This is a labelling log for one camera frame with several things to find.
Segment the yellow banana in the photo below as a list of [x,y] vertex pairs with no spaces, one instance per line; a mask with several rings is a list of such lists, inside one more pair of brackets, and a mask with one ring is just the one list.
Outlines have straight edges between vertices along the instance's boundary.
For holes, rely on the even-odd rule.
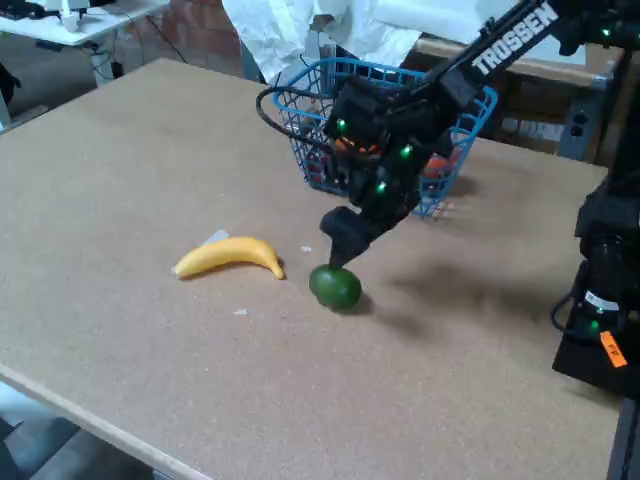
[[278,255],[267,242],[252,237],[231,237],[196,248],[173,267],[178,278],[187,278],[231,262],[251,262],[268,268],[280,280],[284,271]]

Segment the green lime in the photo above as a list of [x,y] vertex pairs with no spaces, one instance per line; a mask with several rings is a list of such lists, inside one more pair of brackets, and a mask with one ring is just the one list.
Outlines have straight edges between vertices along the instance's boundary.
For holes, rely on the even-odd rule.
[[362,284],[345,268],[316,267],[309,276],[309,289],[318,301],[332,310],[350,310],[360,301]]

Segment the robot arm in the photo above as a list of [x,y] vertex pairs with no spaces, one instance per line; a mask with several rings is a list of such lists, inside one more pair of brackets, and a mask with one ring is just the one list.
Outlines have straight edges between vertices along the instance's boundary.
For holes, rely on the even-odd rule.
[[548,35],[561,42],[563,54],[585,42],[638,49],[638,21],[637,0],[525,0],[417,85],[390,94],[349,78],[325,133],[350,147],[340,161],[348,166],[349,200],[360,211],[338,207],[322,219],[332,240],[330,265],[342,267],[411,213],[420,201],[419,160],[446,154],[446,132],[457,115],[523,54]]

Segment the white paper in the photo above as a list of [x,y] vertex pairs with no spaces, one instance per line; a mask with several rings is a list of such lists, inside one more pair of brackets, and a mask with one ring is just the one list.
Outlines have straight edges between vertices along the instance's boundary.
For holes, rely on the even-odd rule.
[[330,15],[326,32],[358,58],[398,66],[420,32],[373,18],[376,0],[223,0],[240,39],[272,82],[305,52],[309,27],[317,15]]
[[[490,18],[499,18],[516,4],[515,0],[378,0],[374,18],[397,27],[469,44]],[[570,57],[559,53],[560,43],[546,38],[523,58],[585,65],[584,46]]]

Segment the white desk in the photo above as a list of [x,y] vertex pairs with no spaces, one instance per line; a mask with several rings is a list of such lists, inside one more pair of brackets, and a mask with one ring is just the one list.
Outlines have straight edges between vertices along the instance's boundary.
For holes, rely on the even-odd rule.
[[[77,32],[66,30],[57,17],[41,20],[23,18],[17,21],[0,17],[0,32],[70,47],[78,47],[89,41],[94,42],[97,47],[91,55],[91,62],[96,83],[100,86],[112,77],[110,53],[105,45],[107,36],[127,23],[169,8],[169,3],[170,0],[120,0],[113,5],[90,8],[87,15],[82,18]],[[9,123],[9,113],[0,96],[0,132],[7,128]]]
[[57,17],[17,21],[0,17],[0,31],[77,47],[90,40],[99,41],[133,20],[168,7],[169,0],[121,0],[105,7],[90,8],[77,32],[65,30]]

